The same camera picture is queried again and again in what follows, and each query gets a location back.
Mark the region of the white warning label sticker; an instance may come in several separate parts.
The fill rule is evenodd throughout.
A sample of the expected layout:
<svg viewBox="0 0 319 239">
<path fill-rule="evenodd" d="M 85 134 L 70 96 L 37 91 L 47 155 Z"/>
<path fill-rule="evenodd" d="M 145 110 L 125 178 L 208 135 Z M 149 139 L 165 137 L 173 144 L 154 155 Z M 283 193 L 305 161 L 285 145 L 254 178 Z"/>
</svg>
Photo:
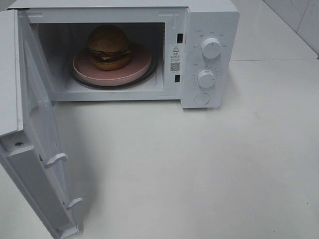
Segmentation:
<svg viewBox="0 0 319 239">
<path fill-rule="evenodd" d="M 184 44 L 171 44 L 169 46 L 168 69 L 171 73 L 181 74 L 184 59 Z"/>
</svg>

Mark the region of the pink round plate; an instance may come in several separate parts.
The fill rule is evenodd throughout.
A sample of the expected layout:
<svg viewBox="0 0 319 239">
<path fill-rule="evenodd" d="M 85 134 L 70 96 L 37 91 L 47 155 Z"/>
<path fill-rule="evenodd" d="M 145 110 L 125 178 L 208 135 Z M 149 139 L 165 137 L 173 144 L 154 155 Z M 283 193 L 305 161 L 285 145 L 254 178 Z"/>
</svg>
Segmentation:
<svg viewBox="0 0 319 239">
<path fill-rule="evenodd" d="M 75 75 L 84 82 L 103 87 L 114 87 L 131 83 L 142 77 L 150 68 L 151 51 L 140 44 L 130 45 L 131 58 L 128 64 L 120 69 L 103 71 L 96 68 L 89 59 L 89 53 L 82 50 L 73 58 Z"/>
</svg>

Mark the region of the burger with lettuce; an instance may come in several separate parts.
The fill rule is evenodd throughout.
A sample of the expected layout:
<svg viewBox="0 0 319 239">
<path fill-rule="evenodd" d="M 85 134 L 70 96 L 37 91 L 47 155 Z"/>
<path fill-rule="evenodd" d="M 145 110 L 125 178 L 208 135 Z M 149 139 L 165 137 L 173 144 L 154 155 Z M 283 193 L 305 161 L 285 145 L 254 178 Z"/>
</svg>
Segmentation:
<svg viewBox="0 0 319 239">
<path fill-rule="evenodd" d="M 96 27 L 87 39 L 92 64 L 99 70 L 112 71 L 125 67 L 131 58 L 129 39 L 117 26 Z"/>
</svg>

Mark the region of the upper white microwave knob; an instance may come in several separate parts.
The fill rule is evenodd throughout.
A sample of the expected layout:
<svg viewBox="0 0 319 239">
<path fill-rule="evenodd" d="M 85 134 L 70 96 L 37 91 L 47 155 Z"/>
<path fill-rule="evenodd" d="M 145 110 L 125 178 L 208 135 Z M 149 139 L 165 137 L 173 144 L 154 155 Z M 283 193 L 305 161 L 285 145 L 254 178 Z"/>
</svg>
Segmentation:
<svg viewBox="0 0 319 239">
<path fill-rule="evenodd" d="M 202 55 L 207 59 L 214 59 L 221 53 L 222 42 L 217 36 L 209 36 L 201 43 Z"/>
</svg>

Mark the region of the round white door release button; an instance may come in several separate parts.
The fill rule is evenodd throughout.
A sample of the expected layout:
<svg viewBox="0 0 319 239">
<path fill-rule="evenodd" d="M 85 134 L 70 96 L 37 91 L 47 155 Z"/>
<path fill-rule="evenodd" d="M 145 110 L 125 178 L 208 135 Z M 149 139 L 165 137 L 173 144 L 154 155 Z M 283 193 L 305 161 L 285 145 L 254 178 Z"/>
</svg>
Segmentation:
<svg viewBox="0 0 319 239">
<path fill-rule="evenodd" d="M 205 105 L 209 102 L 209 94 L 207 93 L 199 93 L 195 96 L 194 101 L 198 105 Z"/>
</svg>

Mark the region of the white microwave knob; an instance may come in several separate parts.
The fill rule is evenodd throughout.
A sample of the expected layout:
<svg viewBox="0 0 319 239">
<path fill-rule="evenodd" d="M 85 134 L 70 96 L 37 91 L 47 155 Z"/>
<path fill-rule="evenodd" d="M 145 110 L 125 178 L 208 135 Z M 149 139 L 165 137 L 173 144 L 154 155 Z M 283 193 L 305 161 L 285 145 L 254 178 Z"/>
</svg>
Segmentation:
<svg viewBox="0 0 319 239">
<path fill-rule="evenodd" d="M 211 70 L 202 70 L 198 73 L 197 80 L 201 88 L 210 88 L 214 86 L 216 77 Z"/>
<path fill-rule="evenodd" d="M 214 59 L 221 53 L 222 42 L 217 36 L 209 36 L 201 43 L 202 55 L 207 59 Z"/>
</svg>

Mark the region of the white microwave oven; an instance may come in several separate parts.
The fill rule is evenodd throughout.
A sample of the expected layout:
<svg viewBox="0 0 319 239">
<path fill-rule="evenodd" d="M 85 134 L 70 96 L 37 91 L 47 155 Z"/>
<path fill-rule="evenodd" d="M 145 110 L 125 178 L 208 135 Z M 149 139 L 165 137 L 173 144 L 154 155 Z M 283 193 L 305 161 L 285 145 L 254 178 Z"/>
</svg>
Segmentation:
<svg viewBox="0 0 319 239">
<path fill-rule="evenodd" d="M 180 100 L 183 108 L 221 104 L 240 17 L 230 0 L 17 0 L 7 10 L 11 9 L 26 11 L 38 27 L 48 66 L 44 84 L 52 102 Z M 101 25 L 119 27 L 129 39 L 129 49 L 137 43 L 151 51 L 159 64 L 149 81 L 128 89 L 99 90 L 70 76 L 73 58 L 82 50 L 88 52 L 87 39 Z M 222 42 L 214 59 L 202 55 L 201 43 L 209 36 Z M 184 44 L 181 74 L 168 69 L 171 44 Z M 213 87 L 199 86 L 202 70 L 214 73 Z M 194 101 L 199 93 L 209 94 L 207 104 Z"/>
</svg>

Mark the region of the glass microwave turntable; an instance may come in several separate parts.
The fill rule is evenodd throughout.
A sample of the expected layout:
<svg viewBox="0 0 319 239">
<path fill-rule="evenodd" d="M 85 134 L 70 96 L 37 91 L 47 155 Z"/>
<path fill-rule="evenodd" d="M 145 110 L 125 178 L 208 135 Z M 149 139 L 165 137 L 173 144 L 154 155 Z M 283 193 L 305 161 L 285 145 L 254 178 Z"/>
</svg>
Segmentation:
<svg viewBox="0 0 319 239">
<path fill-rule="evenodd" d="M 145 74 L 143 74 L 141 77 L 139 77 L 138 79 L 136 79 L 136 80 L 134 80 L 132 82 L 129 82 L 129 83 L 126 83 L 126 84 L 123 84 L 123 85 L 118 85 L 118 86 L 98 86 L 98 85 L 94 85 L 94 84 L 88 83 L 88 82 L 84 81 L 82 78 L 80 78 L 77 75 L 77 73 L 75 72 L 74 67 L 70 67 L 69 68 L 69 74 L 70 74 L 70 76 L 72 76 L 72 78 L 76 82 L 78 82 L 78 84 L 80 84 L 80 85 L 82 85 L 82 86 L 84 86 L 86 88 L 89 88 L 89 89 L 121 90 L 121 89 L 132 88 L 132 87 L 141 85 L 144 82 L 149 81 L 153 77 L 153 75 L 156 74 L 158 64 L 159 64 L 158 60 L 152 60 L 151 61 L 151 65 L 150 65 L 149 69 L 146 71 Z"/>
</svg>

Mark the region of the white microwave door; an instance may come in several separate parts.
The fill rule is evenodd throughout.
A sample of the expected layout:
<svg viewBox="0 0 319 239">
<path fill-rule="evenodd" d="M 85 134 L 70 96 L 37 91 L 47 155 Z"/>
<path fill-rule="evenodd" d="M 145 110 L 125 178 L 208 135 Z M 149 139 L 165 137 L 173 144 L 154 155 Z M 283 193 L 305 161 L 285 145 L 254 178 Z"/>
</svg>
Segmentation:
<svg viewBox="0 0 319 239">
<path fill-rule="evenodd" d="M 48 66 L 24 10 L 0 14 L 0 162 L 55 239 L 78 233 L 52 101 Z"/>
</svg>

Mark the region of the lower white microwave knob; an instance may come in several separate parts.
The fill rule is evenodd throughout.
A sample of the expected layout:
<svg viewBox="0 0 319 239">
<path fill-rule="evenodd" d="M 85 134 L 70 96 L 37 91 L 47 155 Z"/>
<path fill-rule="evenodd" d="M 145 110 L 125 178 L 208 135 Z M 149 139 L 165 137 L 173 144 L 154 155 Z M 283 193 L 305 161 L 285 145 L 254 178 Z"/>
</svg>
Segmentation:
<svg viewBox="0 0 319 239">
<path fill-rule="evenodd" d="M 202 70 L 198 73 L 197 80 L 201 88 L 210 88 L 214 86 L 216 77 L 211 70 Z"/>
</svg>

